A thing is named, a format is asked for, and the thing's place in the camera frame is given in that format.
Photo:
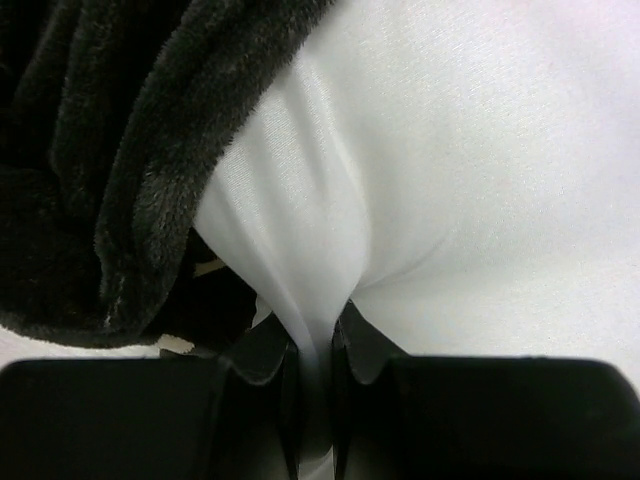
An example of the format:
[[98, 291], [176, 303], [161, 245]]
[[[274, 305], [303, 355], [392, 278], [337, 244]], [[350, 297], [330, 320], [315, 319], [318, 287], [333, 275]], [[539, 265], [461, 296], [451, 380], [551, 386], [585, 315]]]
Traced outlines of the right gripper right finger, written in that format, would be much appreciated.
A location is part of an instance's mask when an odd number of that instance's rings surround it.
[[610, 364], [412, 356], [348, 304], [332, 367], [339, 479], [639, 475], [639, 400]]

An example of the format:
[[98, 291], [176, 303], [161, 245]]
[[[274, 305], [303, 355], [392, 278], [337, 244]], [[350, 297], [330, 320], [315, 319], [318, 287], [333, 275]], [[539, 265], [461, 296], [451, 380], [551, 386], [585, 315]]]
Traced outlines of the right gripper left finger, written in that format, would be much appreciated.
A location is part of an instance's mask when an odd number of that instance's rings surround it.
[[293, 479], [299, 413], [272, 318], [210, 358], [21, 361], [1, 374], [1, 475]]

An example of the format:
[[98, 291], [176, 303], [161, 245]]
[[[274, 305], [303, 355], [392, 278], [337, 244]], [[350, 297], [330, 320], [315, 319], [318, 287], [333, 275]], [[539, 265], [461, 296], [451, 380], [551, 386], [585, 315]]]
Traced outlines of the white pillow insert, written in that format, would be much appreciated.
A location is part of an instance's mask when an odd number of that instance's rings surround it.
[[348, 304], [412, 356], [615, 367], [639, 400], [639, 5], [327, 1], [219, 158], [149, 337], [1, 324], [21, 361], [298, 351], [298, 473], [334, 468]]

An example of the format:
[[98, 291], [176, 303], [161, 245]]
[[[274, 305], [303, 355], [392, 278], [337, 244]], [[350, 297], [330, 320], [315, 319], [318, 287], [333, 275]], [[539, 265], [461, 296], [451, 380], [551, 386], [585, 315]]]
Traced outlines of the black pillowcase with beige flowers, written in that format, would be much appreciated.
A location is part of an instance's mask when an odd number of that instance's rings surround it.
[[1, 324], [139, 343], [219, 158], [327, 1], [5, 1]]

